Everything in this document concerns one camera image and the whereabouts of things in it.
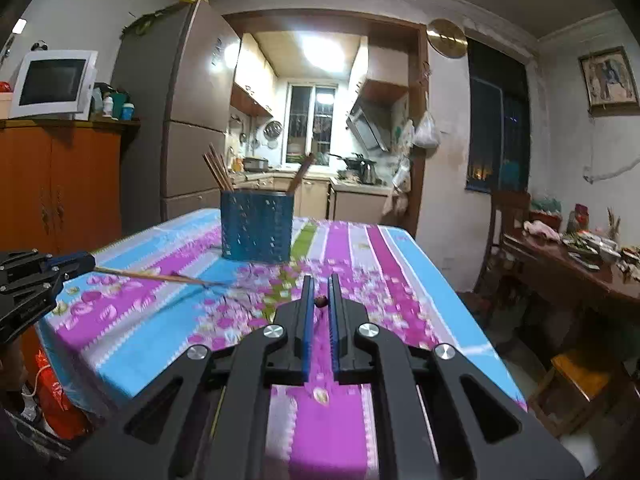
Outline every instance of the blue utensil holder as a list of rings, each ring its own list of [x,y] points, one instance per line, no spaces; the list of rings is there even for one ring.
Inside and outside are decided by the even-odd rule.
[[[291,256],[293,196],[277,191],[220,193],[222,257],[276,264]]]

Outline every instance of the cabinet door handle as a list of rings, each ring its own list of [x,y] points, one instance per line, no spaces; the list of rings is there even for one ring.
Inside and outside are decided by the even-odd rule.
[[[44,205],[44,190],[42,188],[40,188],[40,211],[44,232],[46,232],[46,234],[49,234],[49,211]]]
[[[44,232],[49,234],[49,213],[47,212],[47,208],[42,205],[42,225],[44,227]]]
[[[65,221],[65,207],[62,205],[62,193],[60,188],[58,188],[58,205],[56,206],[56,211],[58,212],[58,218],[60,219],[60,227]]]

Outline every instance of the window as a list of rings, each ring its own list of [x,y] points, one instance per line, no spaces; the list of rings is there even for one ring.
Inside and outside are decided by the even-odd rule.
[[[314,164],[329,165],[334,99],[332,87],[290,86],[286,163],[300,163],[311,152],[316,156]]]
[[[466,188],[526,190],[529,93],[524,65],[468,40],[471,136]]]

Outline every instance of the metal screw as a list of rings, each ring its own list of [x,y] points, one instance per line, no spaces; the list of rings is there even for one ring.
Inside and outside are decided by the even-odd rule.
[[[456,349],[453,348],[453,346],[451,346],[450,344],[443,343],[441,345],[436,346],[436,349],[434,350],[434,352],[436,352],[436,355],[440,359],[444,359],[445,361],[448,361],[456,354]]]
[[[204,345],[193,345],[187,350],[187,357],[194,361],[200,361],[207,356],[207,347]]]
[[[264,327],[262,333],[265,337],[268,337],[270,339],[277,339],[279,337],[282,337],[282,335],[284,334],[284,329],[280,325],[267,325],[266,327]]]
[[[363,323],[358,327],[358,332],[364,337],[375,337],[380,333],[380,329],[373,323]]]

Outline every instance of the wooden door frame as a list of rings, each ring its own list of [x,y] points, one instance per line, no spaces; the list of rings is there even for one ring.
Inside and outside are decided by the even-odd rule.
[[[226,21],[242,38],[244,33],[295,30],[305,32],[342,32],[369,38],[369,44],[401,50],[409,56],[409,117],[418,124],[426,110],[429,89],[427,28],[422,23],[407,22],[366,12],[333,9],[271,9],[226,14]],[[411,191],[409,207],[398,224],[415,238],[422,200],[424,163],[427,151],[414,147],[411,153]]]

